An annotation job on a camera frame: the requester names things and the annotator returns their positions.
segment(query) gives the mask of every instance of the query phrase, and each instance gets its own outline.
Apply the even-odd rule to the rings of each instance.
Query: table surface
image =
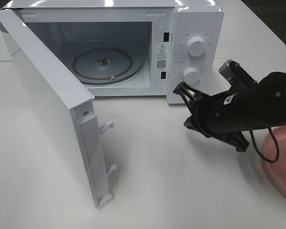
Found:
[[[229,88],[218,73],[233,59],[257,80],[286,72],[284,44],[239,0],[225,12],[206,90]],[[245,153],[187,130],[184,105],[165,97],[97,98],[114,199],[95,209],[35,116],[0,35],[0,229],[286,228],[286,199]],[[265,130],[256,131],[259,146]]]

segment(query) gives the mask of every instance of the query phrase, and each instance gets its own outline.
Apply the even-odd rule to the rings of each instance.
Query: microwave control panel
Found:
[[[180,103],[181,97],[172,94],[185,81],[197,90],[205,91],[215,56],[224,13],[176,8],[171,56],[171,71],[167,84],[167,100]]]

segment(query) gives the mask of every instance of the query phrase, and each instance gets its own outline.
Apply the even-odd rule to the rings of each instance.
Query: white microwave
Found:
[[[204,91],[223,17],[213,0],[12,0],[0,11],[26,93],[96,207],[112,197],[100,143],[112,124],[98,127],[94,96],[176,104],[182,81]]]

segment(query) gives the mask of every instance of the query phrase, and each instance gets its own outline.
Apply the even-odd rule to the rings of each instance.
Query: microwave door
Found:
[[[98,207],[108,192],[93,95],[12,11],[0,11],[0,30],[36,114],[85,192]]]

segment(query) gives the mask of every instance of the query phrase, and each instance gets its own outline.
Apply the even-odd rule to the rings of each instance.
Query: black cable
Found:
[[[268,131],[269,131],[269,134],[271,135],[271,137],[272,137],[272,139],[273,139],[273,141],[274,141],[274,143],[275,143],[275,145],[276,145],[276,158],[275,158],[274,160],[268,159],[267,157],[265,157],[265,156],[258,150],[258,148],[257,148],[257,146],[256,146],[255,139],[254,139],[253,131],[252,131],[252,130],[249,130],[249,133],[250,133],[250,135],[251,135],[252,143],[253,143],[254,149],[255,149],[255,151],[257,152],[257,154],[258,154],[264,161],[269,162],[269,163],[275,163],[275,162],[278,160],[278,158],[280,157],[280,149],[279,149],[279,147],[278,147],[278,142],[277,142],[277,140],[276,140],[276,137],[273,135],[272,130],[271,130],[270,127],[268,128]]]

